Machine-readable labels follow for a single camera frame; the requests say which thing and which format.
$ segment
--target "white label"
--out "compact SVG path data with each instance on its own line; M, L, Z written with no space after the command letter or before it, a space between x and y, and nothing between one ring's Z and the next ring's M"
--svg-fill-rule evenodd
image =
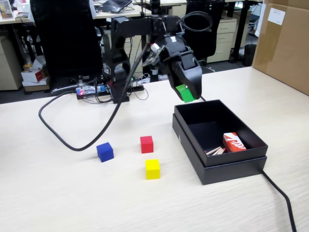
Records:
M282 25L284 20L285 12L281 10L277 10L275 8L271 8L268 16L268 20L278 25Z

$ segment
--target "open box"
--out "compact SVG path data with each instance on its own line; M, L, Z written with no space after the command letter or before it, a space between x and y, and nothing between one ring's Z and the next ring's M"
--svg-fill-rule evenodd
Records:
M173 128L202 184L260 174L268 146L220 100L175 106ZM207 156L235 132L247 150Z

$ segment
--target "wires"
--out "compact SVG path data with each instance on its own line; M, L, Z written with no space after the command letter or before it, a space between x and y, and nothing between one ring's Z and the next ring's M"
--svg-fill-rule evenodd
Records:
M132 46L133 46L132 37L130 37L130 44L131 44L131 47L130 47L130 53L129 53L129 60L131 58L131 52L132 52Z
M134 62L135 62L135 59L136 59L136 56L137 56L137 52L139 51L140 43L141 43L141 39L140 39L139 45L137 46L136 54L135 54L135 57L134 57Z
M112 98L107 100L107 101L101 101L99 98L98 98L98 84L97 84L97 78L94 79L94 86L95 86L95 91L96 91L96 100L98 103L108 103L108 102L111 102L112 101Z
M188 17L191 17L191 16L201 16L203 18L205 18L208 23L209 23L209 26L204 28L204 29L192 29L190 27L188 27L184 20ZM193 31L193 32L204 32L204 31L210 31L211 28L212 28L212 17L209 16L209 14L207 14L206 12L202 12L202 11L194 11L194 12L191 12L191 13L188 13L186 14L184 17L182 17L178 22L177 22L177 25L178 24L182 24L184 28L186 28L187 30L190 30L190 31Z
M126 8L124 8L124 11L134 11L133 7L127 6Z
M292 206L291 206L291 202L290 202L289 197L269 178L269 176L263 170L262 170L262 174L269 181L269 183L271 183L271 185L285 198L286 204L288 206L292 231L296 232L296 225L295 225L295 222L294 222L293 211L292 211Z
M142 52L140 53L140 55L138 56L137 58L137 61L134 62L133 66L132 66L132 69L130 70L130 73L128 74L127 78L126 78L126 84L124 86L124 89L121 93L121 96L120 96L120 100L118 102L118 104L116 105L110 119L108 120L108 122L105 124L104 128L100 131L100 133L90 142L88 143L87 145L81 147L81 148L75 148L73 146L71 146L70 144L68 144L66 141L64 141L61 136L56 132L54 131L48 124L47 122L43 119L42 117L42 111L43 109L48 106L50 103L52 103L54 100L60 98L61 96L65 95L65 94L69 94L69 93L75 93L75 91L68 91L68 92L65 92L65 93L62 93L60 94L59 96L56 96L54 97L53 99L51 99L48 103L46 103L44 106L41 107L41 109L39 110L39 118L40 120L42 121L42 123L66 146L68 147L69 149L73 150L73 151L84 151L86 150L87 148L89 148L91 145L93 145L101 136L102 134L104 134L104 132L107 130L107 128L109 127L109 125L112 123L116 113L118 112L119 110L119 107L121 106L121 103L122 103L122 99L124 98L124 95L126 94L127 92L127 88L129 86L129 83L131 81L131 78L133 76L133 73L135 72L139 62L141 61L143 55L147 52L149 48L149 44L146 44L146 46L143 48Z
M148 93L148 91L146 90L146 88L144 87L144 90L145 90L145 91L146 91L146 93L147 93L147 97L146 97L145 99L141 99L141 98L139 98L139 97L136 95L136 92L134 91L133 83L136 83L136 85L141 86L141 85L139 84L139 81L142 79L142 77L145 77L145 78L150 77L150 75L149 75L149 74L148 74L148 76L147 76L147 77L146 77L145 75L146 75L146 73L145 73L145 74L143 74L143 75L141 75L141 76L140 76L140 78L136 79L134 82L132 82L132 83L131 83L131 93L132 93L132 90L133 90L133 92L134 92L135 96L136 96L138 99L142 100L142 101L145 101L145 100L147 100L147 99L148 99L148 97L149 97L149 93Z

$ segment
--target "red and white package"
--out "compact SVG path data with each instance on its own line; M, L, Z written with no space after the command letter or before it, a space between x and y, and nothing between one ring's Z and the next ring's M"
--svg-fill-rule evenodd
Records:
M247 150L240 138L235 132L223 134L223 143L228 152L237 152Z

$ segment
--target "cube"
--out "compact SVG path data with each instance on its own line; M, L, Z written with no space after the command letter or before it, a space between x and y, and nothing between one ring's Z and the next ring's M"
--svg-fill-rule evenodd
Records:
M146 179L160 179L160 164L158 159L146 160Z
M114 152L112 147L109 143L101 144L97 146L98 157L100 158L101 162L105 162L111 159L114 159Z
M145 136L140 138L141 153L151 153L154 151L153 138L151 136Z

